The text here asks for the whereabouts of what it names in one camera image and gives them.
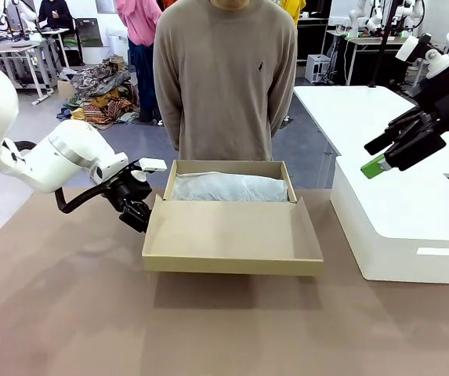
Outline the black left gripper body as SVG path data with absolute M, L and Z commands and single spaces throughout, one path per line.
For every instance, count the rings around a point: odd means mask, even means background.
M 140 166 L 127 166 L 107 181 L 106 199 L 115 210 L 145 200 L 152 191 Z

